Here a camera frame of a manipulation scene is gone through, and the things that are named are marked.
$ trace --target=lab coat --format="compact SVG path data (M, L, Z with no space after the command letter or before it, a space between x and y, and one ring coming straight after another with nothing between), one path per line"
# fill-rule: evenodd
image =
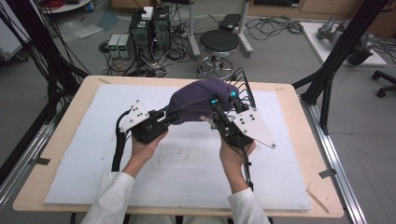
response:
M122 223L132 197L134 178L123 172L111 173L102 179L98 196L82 224ZM235 224L269 224L251 189L228 197Z

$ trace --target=desk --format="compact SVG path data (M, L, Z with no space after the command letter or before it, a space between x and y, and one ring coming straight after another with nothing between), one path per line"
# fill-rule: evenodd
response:
M55 176L58 164L67 150L77 126L91 104L92 98L101 84L130 84L183 87L193 79L143 78L143 77L99 77L85 78L72 104L67 109L54 135L51 137L41 157L50 159L48 165L36 165L26 180L14 202L18 211L40 212L87 212L88 205L45 204L44 199ZM319 153L318 145L305 118L304 111L294 88L289 84L250 83L257 91L276 93L285 122L289 129L290 141L300 166L304 184L312 209L306 213L268 212L269 217L341 217L344 214L338 196L329 177L322 179L318 173L326 170ZM193 209L164 207L132 207L127 213L192 215L192 216L230 216L228 209Z

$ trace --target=purple fabric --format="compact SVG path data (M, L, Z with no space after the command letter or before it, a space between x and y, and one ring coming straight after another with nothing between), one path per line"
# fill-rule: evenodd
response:
M221 79L210 78L199 80L175 92L166 109L166 115L179 111L180 118L172 124L182 124L187 121L202 121L201 116L212 119L213 110L210 100L217 98L224 111L233 109L230 102L230 92L239 90Z

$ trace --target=black wire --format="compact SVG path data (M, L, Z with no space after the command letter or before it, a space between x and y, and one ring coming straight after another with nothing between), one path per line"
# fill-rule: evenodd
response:
M5 23L5 25L9 28L9 30L18 38L18 40L21 42L25 50L28 52L28 54L31 56L33 59L37 69L39 70L40 74L46 79L49 80L49 74L48 74L48 67L45 66L44 61L40 61L37 54L30 48L30 46L19 36L18 32L15 30L14 26L17 26L15 22L8 16L7 12L5 11L3 5L1 5L1 19Z
M49 12L49 14L52 14L51 8L45 8L45 10L46 10L46 12ZM64 46L65 53L67 55L67 58L68 58L69 62L74 65L73 58L70 55L70 54L72 54L74 56L74 58L78 61L78 63L85 69L85 71L87 71L87 73L91 75L92 73L84 66L84 64L79 60L79 58L76 56L76 54L73 52L73 50L71 50L69 48L69 46L66 44L66 42L64 41L64 39L62 37L62 34L61 34L61 31L59 29L58 23L56 21L49 21L48 18L46 16L44 16L44 14L43 14L43 12L41 10L39 10L39 12L40 12L41 19L43 21L46 21L47 24L50 25L50 27L55 31L55 33L57 34L57 36L61 40L61 43Z
M131 70L131 68L134 66L134 64L136 63L136 58L137 57L134 57L134 60L132 61L132 63L131 63L131 65L129 65L126 69L125 69L125 71L123 72L123 75L126 77L126 74L128 74L128 72L129 72L129 70Z
M377 53L386 53L396 64L396 40L381 38L375 40L374 50Z
M250 178L250 169L249 169L251 162L249 162L249 160L248 160L248 150L250 149L253 142L251 142L249 144L247 150L245 150L245 146L242 146L242 144L239 141L239 138L237 136L233 137L233 141L237 144L239 149L242 151L242 155L241 155L241 153L237 152L236 149L232 147L232 149L234 151L236 151L240 156L242 156L244 158L244 172L245 172L246 183L251 188L251 190L253 190L253 182L251 181L251 178Z
M247 29L253 38L257 40L266 40L270 36L276 36L287 30L294 35L302 35L304 27L297 21L287 17L264 17L251 20L247 23ZM258 32L261 36L254 35L252 31Z
M98 50L103 52L103 53L109 53L110 49L108 48L108 41L109 40L105 40L104 42L102 42L99 47Z
M175 12L175 14L174 14L174 16L172 17L172 19L176 16L176 13L177 13L178 10L180 10L181 8L183 8L184 6L186 6L186 5L182 5L181 7L179 7L178 4L176 3L176 9L175 9L174 11L172 11L173 5L174 5L174 4L171 4L171 11L169 12L170 15L171 15L172 13Z
M129 135L126 139L125 139L125 143L128 142L128 139L130 139L132 137L132 135Z
M120 131L120 122L123 117L125 117L127 114L129 114L130 110L127 110L121 114L121 116L117 119L116 122L116 137L117 137L117 143L116 143L116 151L114 152L114 158L113 162L111 165L111 172L118 172L120 170L120 162L122 159L122 154L123 150L125 148L125 142L126 142L126 135L127 131L125 133L122 133Z
M216 20L216 18L212 17L211 15L207 15L207 16L212 18L215 22L220 23L220 21Z
M134 2L137 4L137 6L138 6L139 8L142 8L136 0L134 0Z

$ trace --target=white sheet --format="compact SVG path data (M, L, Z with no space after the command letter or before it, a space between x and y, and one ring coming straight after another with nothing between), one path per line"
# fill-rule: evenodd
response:
M147 110L168 105L177 88L102 85L64 153L45 203L91 204L102 174L111 170L117 118L136 100ZM282 112L274 92L254 91L276 149L260 145L250 156L254 193L267 210L310 209ZM219 160L219 134L206 122L173 125L137 176L132 205L229 208L231 194ZM124 150L121 168L131 155Z

